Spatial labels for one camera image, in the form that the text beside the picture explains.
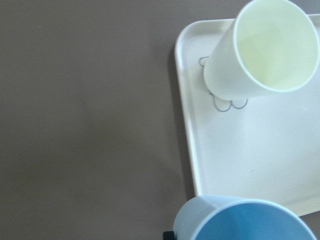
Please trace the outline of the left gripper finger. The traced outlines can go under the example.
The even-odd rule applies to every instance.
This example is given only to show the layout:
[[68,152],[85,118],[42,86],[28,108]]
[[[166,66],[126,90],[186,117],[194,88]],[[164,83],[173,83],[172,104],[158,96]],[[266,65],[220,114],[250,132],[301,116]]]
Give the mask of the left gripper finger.
[[174,231],[164,231],[162,234],[163,240],[175,240],[175,232]]

